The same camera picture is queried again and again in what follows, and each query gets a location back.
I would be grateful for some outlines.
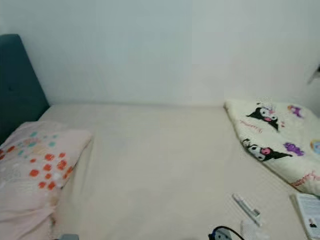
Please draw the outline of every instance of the bed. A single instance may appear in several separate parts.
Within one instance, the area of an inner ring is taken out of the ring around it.
[[[240,232],[248,217],[232,199],[239,193],[270,239],[307,239],[289,198],[297,190],[244,151],[223,107],[59,104],[39,120],[94,136],[61,192],[55,238],[201,240],[219,225]]]

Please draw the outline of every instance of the blanket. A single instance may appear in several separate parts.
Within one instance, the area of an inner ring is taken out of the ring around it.
[[[299,191],[320,196],[320,121],[290,103],[228,100],[225,108],[244,148]]]

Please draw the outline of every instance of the teal headboard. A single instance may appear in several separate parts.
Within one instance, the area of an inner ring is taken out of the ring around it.
[[[17,34],[0,36],[0,144],[20,124],[36,121],[49,104]]]

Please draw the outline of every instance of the white pen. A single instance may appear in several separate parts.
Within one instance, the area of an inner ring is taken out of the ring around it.
[[[243,197],[239,196],[238,194],[232,194],[233,199],[236,203],[242,208],[242,210],[253,220],[253,222],[258,226],[261,227],[261,223],[257,219],[260,216],[260,212],[256,209],[252,210],[251,207],[246,203]]]

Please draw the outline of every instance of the floral pillowcase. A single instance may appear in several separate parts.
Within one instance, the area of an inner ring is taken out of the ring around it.
[[[28,239],[26,233],[54,211],[91,137],[57,122],[26,122],[0,146],[0,232],[6,239]]]

